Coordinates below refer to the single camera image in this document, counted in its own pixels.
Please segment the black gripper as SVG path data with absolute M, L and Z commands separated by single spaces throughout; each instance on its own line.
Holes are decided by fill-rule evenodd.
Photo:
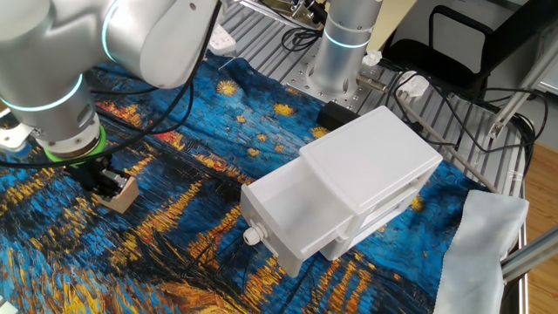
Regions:
M 65 167 L 65 175 L 75 180 L 88 192 L 98 192 L 106 199 L 119 195 L 130 179 L 130 175 L 111 170 L 111 156 L 98 157 Z

